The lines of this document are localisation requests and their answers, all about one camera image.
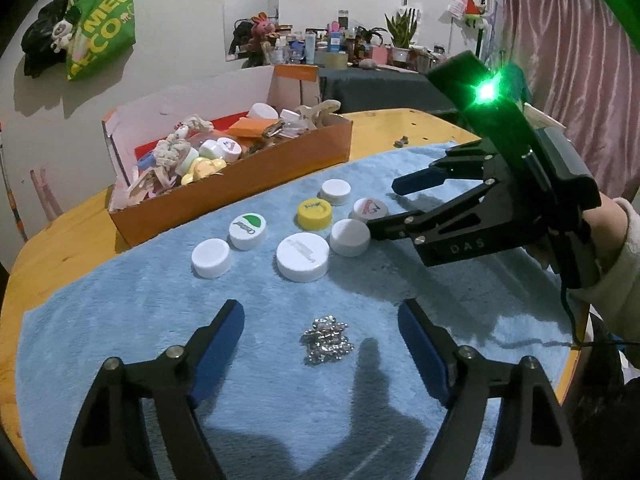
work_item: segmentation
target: pink curtain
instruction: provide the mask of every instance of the pink curtain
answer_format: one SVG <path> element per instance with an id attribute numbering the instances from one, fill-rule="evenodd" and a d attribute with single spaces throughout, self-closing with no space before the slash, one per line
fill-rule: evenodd
<path id="1" fill-rule="evenodd" d="M 504 0 L 507 56 L 605 194 L 640 186 L 640 54 L 603 0 Z"/>

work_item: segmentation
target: silver beads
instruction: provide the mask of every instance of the silver beads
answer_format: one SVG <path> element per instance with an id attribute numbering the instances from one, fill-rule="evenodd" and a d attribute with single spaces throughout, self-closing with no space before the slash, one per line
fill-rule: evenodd
<path id="1" fill-rule="evenodd" d="M 305 330 L 300 342 L 306 345 L 306 360 L 313 365 L 325 361 L 340 361 L 355 346 L 343 335 L 346 323 L 338 323 L 334 316 L 319 317 Z"/>

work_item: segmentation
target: glowing green led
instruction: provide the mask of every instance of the glowing green led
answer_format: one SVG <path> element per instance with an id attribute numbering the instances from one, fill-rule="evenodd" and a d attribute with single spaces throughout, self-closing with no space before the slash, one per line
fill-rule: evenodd
<path id="1" fill-rule="evenodd" d="M 476 103 L 485 104 L 497 99 L 500 95 L 500 74 L 483 81 L 476 87 Z"/>

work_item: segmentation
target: human hand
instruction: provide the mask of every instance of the human hand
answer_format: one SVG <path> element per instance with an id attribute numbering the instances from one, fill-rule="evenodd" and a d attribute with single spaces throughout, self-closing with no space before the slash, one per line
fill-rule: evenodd
<path id="1" fill-rule="evenodd" d="M 582 218 L 591 227 L 591 238 L 596 249 L 596 257 L 602 272 L 606 273 L 618 260 L 626 241 L 628 218 L 626 212 L 614 200 L 600 194 L 602 205 L 582 213 Z M 543 269 L 553 268 L 554 256 L 546 238 L 540 243 L 525 247 L 527 253 L 535 258 Z"/>

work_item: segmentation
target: wooden table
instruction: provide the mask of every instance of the wooden table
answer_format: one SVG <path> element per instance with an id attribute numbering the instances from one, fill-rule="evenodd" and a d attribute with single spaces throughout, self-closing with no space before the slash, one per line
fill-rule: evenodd
<path id="1" fill-rule="evenodd" d="M 465 130 L 416 110 L 379 110 L 346 116 L 353 120 L 351 160 L 394 150 L 394 141 L 402 136 L 409 138 L 409 146 L 477 139 Z M 60 287 L 130 248 L 111 222 L 106 200 L 107 190 L 35 235 L 22 248 L 9 277 L 0 315 L 0 420 L 27 464 L 15 400 L 15 355 L 22 314 L 43 304 Z M 560 401 L 566 396 L 577 357 L 578 352 L 572 351 L 556 389 Z"/>

